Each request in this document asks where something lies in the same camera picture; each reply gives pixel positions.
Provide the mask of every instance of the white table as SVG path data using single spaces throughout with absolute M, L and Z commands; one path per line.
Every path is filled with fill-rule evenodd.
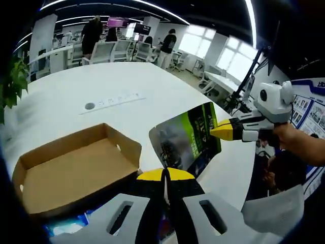
M 80 115 L 86 103 L 138 92 L 145 99 Z M 28 85 L 28 94 L 14 107 L 16 136 L 4 145 L 9 173 L 18 158 L 67 134 L 107 123 L 142 145 L 140 169 L 161 168 L 149 140 L 149 130 L 198 105 L 210 102 L 176 76 L 149 63 L 105 63 L 76 67 L 43 77 Z M 219 121 L 230 116 L 215 105 Z M 253 170 L 255 143 L 222 141 L 198 181 L 241 210 Z
M 68 50 L 72 50 L 73 48 L 73 45 L 69 45 L 69 46 L 66 46 L 66 47 L 60 47 L 60 48 L 57 48 L 57 49 L 53 49 L 51 51 L 48 51 L 48 52 L 45 52 L 45 53 L 42 53 L 41 55 L 39 55 L 37 58 L 33 59 L 32 61 L 29 62 L 29 65 L 42 59 L 42 58 L 45 58 L 45 57 L 48 57 L 52 54 L 56 54 L 56 53 L 59 53 L 59 52 L 64 52 L 64 51 L 68 51 Z
M 210 87 L 214 87 L 216 84 L 225 89 L 228 93 L 232 94 L 233 92 L 237 91 L 238 85 L 235 84 L 232 80 L 225 78 L 221 75 L 213 74 L 210 72 L 204 72 L 204 74 L 209 78 L 211 81 L 208 85 L 207 88 L 204 89 L 209 89 Z

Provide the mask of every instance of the cardboard box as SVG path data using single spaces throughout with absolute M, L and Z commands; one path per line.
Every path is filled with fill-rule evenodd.
M 106 124 L 22 155 L 13 184 L 31 216 L 52 217 L 138 172 L 141 145 Z

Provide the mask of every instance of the monitor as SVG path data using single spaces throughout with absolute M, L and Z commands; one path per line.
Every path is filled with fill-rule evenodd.
M 126 28 L 128 24 L 128 20 L 124 18 L 109 18 L 107 21 L 107 27 L 120 27 Z
M 134 33 L 139 33 L 147 36 L 149 35 L 150 30 L 151 30 L 150 26 L 136 23 L 136 26 L 134 28 Z

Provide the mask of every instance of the ceiling light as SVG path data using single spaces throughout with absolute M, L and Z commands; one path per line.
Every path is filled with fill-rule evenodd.
M 43 7 L 41 7 L 40 10 L 43 10 L 43 9 L 49 7 L 49 6 L 52 6 L 52 5 L 54 5 L 54 4 L 58 4 L 58 3 L 61 3 L 61 2 L 64 2 L 64 1 L 65 1 L 65 0 L 57 0 L 57 1 L 55 1 L 55 2 L 52 2 L 52 3 L 50 3 L 50 4 L 47 4 L 47 5 L 43 6 Z
M 40 10 L 43 10 L 43 9 L 49 7 L 49 6 L 54 5 L 54 4 L 61 3 L 61 2 L 63 2 L 63 1 L 65 1 L 65 0 L 57 0 L 57 1 L 55 1 L 55 2 L 52 2 L 52 3 L 50 3 L 50 4 L 47 4 L 47 5 L 43 6 L 43 7 L 41 7 Z M 135 2 L 138 2 L 138 3 L 142 3 L 142 4 L 146 4 L 146 5 L 148 5 L 148 6 L 151 6 L 151 7 L 154 7 L 154 8 L 156 8 L 156 9 L 159 9 L 159 10 L 165 12 L 165 13 L 168 13 L 168 14 L 174 16 L 175 18 L 178 18 L 179 20 L 183 21 L 184 23 L 190 25 L 189 22 L 187 22 L 185 19 L 183 19 L 183 18 L 179 17 L 178 15 L 176 15 L 176 14 L 174 14 L 174 13 L 172 13 L 172 12 L 166 10 L 166 9 L 163 9 L 163 8 L 161 8 L 161 7 L 159 7 L 159 6 L 155 5 L 155 4 L 151 4 L 151 3 L 148 3 L 148 2 L 145 2 L 145 1 L 142 1 L 142 0 L 132 0 L 132 1 L 135 1 Z
M 246 6 L 248 9 L 249 19 L 250 19 L 250 25 L 252 28 L 252 37 L 253 37 L 253 47 L 256 49 L 256 23 L 255 23 L 255 15 L 254 15 L 254 9 L 251 0 L 245 0 Z
M 133 20 L 133 21 L 137 21 L 137 22 L 143 23 L 143 21 L 138 20 L 138 19 L 132 19 L 132 18 L 129 18 L 129 20 Z
M 19 48 L 21 48 L 23 45 L 25 45 L 28 41 L 25 41 L 23 44 L 19 45 L 13 52 L 17 51 Z
M 172 12 L 166 10 L 166 9 L 163 9 L 163 8 L 161 8 L 161 7 L 159 7 L 159 6 L 155 5 L 155 4 L 151 4 L 151 3 L 148 3 L 148 2 L 145 2 L 145 1 L 142 1 L 142 0 L 132 0 L 132 1 L 135 1 L 135 2 L 138 2 L 138 3 L 142 3 L 142 4 L 146 4 L 146 5 L 148 5 L 148 6 L 151 6 L 151 7 L 154 7 L 154 8 L 156 8 L 156 9 L 159 9 L 159 10 L 161 10 L 161 11 L 164 11 L 165 13 L 168 13 L 168 14 L 170 14 L 170 15 L 172 15 L 172 16 L 178 18 L 179 20 L 183 21 L 184 23 L 190 25 L 189 22 L 187 22 L 185 19 L 182 19 L 182 18 L 179 17 L 178 15 L 176 15 L 176 14 L 174 14 L 174 13 L 172 13 Z
M 78 6 L 77 4 L 70 5 L 70 6 L 65 6 L 65 7 L 62 7 L 62 8 L 58 8 L 58 9 L 56 9 L 56 11 L 58 11 L 58 10 L 62 10 L 62 9 L 66 9 L 66 8 L 70 8 L 70 7 L 77 7 L 77 6 Z
M 25 38 L 27 38 L 27 37 L 29 37 L 31 34 L 33 34 L 32 32 L 31 33 L 29 33 L 28 35 L 26 35 L 25 37 L 23 37 L 18 43 L 20 43 L 22 40 L 24 40 Z
M 74 17 L 74 18 L 69 18 L 69 19 L 63 19 L 63 20 L 59 20 L 56 23 L 60 23 L 60 22 L 64 22 L 64 21 L 68 21 L 68 20 L 72 20 L 72 19 L 82 19 L 82 18 L 94 18 L 95 15 L 89 15 L 89 16 L 80 16 L 80 17 Z M 100 17 L 109 17 L 109 15 L 101 15 Z
M 70 26 L 70 25 L 77 25 L 77 24 L 86 24 L 86 23 L 88 23 L 88 22 L 78 22 L 78 23 L 73 23 L 73 24 L 64 24 L 62 27 L 66 27 L 66 26 Z

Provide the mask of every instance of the poster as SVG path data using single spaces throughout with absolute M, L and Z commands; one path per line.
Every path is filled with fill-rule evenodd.
M 312 106 L 313 101 L 310 98 L 305 98 L 299 95 L 296 95 L 294 99 L 294 110 L 292 112 L 292 121 L 291 123 L 298 129 L 303 122 L 306 114 L 309 112 L 310 107 Z
M 325 139 L 325 105 L 315 102 L 302 123 L 300 130 L 308 135 Z

